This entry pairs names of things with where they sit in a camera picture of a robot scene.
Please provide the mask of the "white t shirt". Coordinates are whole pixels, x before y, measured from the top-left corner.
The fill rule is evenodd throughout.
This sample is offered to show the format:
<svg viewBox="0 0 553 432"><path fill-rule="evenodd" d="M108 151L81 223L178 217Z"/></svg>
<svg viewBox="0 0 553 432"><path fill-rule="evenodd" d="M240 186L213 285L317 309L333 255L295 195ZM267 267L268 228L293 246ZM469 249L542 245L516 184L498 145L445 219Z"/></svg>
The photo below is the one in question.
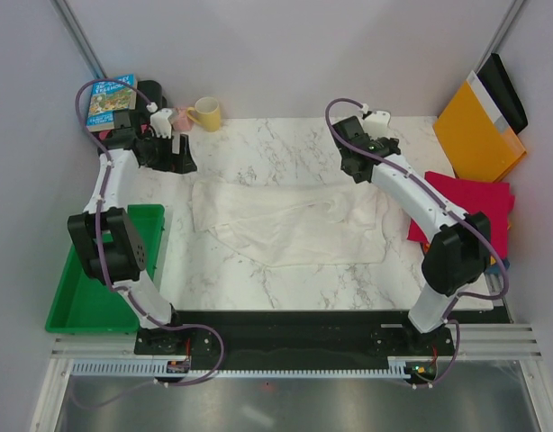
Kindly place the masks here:
<svg viewBox="0 0 553 432"><path fill-rule="evenodd" d="M364 183L246 186L212 177L192 189L195 230L273 267L382 262L387 209Z"/></svg>

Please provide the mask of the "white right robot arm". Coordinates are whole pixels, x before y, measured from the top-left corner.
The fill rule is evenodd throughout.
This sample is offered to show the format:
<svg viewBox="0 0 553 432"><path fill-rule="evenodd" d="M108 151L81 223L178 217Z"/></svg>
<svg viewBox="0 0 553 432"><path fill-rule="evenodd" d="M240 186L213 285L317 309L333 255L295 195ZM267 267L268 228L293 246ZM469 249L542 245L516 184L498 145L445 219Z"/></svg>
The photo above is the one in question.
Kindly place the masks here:
<svg viewBox="0 0 553 432"><path fill-rule="evenodd" d="M490 262L490 221L445 199L419 175L399 149L399 141L372 139L356 116L327 124L341 155L341 170L358 184L368 182L392 197L429 241L422 259L425 285L401 331L403 348L421 354L433 343L458 295Z"/></svg>

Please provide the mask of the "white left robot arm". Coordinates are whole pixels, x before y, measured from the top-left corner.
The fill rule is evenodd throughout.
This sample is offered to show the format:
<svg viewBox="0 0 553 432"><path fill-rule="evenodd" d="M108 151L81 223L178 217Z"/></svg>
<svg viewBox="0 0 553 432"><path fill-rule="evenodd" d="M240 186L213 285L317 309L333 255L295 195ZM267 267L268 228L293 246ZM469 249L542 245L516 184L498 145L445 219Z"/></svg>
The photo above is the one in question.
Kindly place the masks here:
<svg viewBox="0 0 553 432"><path fill-rule="evenodd" d="M197 164L185 134L175 148L172 137L143 125L135 111L118 110L114 120L114 128L98 142L100 166L92 196L82 212L68 218L68 233L86 276L123 297L143 329L157 329L155 344L175 354L185 346L186 333L173 324L174 308L149 276L145 243L127 207L142 167L186 175Z"/></svg>

